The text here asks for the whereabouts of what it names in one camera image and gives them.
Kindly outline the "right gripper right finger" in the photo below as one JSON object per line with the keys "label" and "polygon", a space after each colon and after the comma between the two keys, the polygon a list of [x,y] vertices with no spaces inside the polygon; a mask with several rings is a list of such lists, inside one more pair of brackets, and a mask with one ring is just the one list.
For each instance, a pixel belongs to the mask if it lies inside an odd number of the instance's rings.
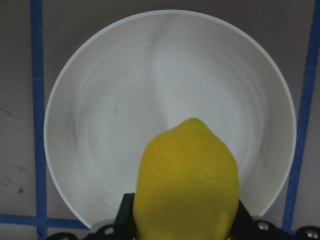
{"label": "right gripper right finger", "polygon": [[265,220],[254,220],[242,202],[238,204],[232,225],[233,240],[318,240],[320,228],[304,226],[295,233],[287,233]]}

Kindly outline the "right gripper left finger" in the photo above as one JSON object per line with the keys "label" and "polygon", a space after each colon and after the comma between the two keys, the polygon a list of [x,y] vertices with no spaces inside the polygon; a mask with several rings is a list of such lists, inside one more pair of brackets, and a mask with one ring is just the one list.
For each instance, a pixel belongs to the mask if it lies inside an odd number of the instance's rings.
{"label": "right gripper left finger", "polygon": [[134,240],[136,226],[133,217],[134,193],[125,193],[113,223],[100,226],[83,240]]}

